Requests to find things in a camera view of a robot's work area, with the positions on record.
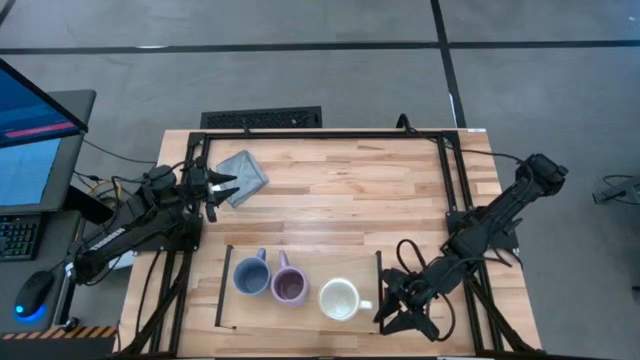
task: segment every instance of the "computer mouse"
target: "computer mouse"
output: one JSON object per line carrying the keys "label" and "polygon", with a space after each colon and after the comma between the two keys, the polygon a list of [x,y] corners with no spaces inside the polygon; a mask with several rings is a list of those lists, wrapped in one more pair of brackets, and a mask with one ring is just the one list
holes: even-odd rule
{"label": "computer mouse", "polygon": [[51,271],[38,271],[22,285],[16,297],[16,314],[20,317],[33,315],[44,303],[44,299],[53,285]]}

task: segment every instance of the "yellow black hazard tape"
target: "yellow black hazard tape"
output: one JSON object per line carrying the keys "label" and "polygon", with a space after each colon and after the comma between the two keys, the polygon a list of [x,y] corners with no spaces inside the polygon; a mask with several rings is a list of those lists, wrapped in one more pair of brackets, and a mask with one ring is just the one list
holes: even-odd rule
{"label": "yellow black hazard tape", "polygon": [[78,326],[70,332],[64,331],[61,327],[55,327],[47,331],[5,333],[0,335],[0,340],[108,338],[115,334],[115,326]]}

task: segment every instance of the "power cord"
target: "power cord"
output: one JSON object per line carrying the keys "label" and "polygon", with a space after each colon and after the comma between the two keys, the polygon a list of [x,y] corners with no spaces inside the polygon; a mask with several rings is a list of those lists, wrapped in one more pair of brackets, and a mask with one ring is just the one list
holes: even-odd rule
{"label": "power cord", "polygon": [[[604,182],[605,184],[607,184],[609,187],[614,187],[615,185],[613,185],[612,183],[609,182],[609,179],[619,179],[619,178],[623,178],[623,179],[630,179],[633,176],[631,175],[607,175],[607,176],[603,176],[602,177],[602,182]],[[617,201],[619,203],[622,204],[627,204],[627,205],[640,205],[640,203],[637,202],[633,202],[633,201],[626,201],[626,200],[621,200],[621,199],[616,199],[616,198],[611,198],[609,200],[613,200],[613,201]]]}
{"label": "power cord", "polygon": [[96,148],[96,149],[98,149],[98,150],[100,150],[100,151],[102,151],[102,152],[104,152],[106,154],[109,154],[109,155],[111,155],[113,157],[117,157],[118,159],[121,159],[121,160],[130,161],[130,162],[138,163],[138,164],[153,164],[153,165],[156,165],[158,163],[157,161],[136,160],[136,159],[128,158],[126,156],[118,155],[118,154],[115,154],[115,153],[113,153],[113,152],[111,152],[109,150],[101,148],[100,146],[92,143],[91,141],[89,141],[87,139],[82,139],[82,141],[87,143],[87,145],[89,145],[89,146],[93,146],[94,148]]}

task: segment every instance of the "white mug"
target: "white mug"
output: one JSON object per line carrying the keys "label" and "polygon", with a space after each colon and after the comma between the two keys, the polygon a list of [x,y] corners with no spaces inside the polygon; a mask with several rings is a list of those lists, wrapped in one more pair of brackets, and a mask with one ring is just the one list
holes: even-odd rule
{"label": "white mug", "polygon": [[318,292],[318,305],[325,315],[337,321],[351,319],[360,309],[373,309],[373,303],[360,300],[356,287],[343,278],[334,278],[322,285]]}

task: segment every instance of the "blue mug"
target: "blue mug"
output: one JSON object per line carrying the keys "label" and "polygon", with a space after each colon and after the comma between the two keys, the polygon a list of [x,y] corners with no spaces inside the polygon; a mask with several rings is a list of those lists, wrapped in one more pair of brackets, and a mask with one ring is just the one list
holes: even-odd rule
{"label": "blue mug", "polygon": [[269,288],[271,272],[265,261],[267,251],[258,250],[258,255],[242,260],[233,272],[233,284],[241,293],[249,296],[260,295]]}

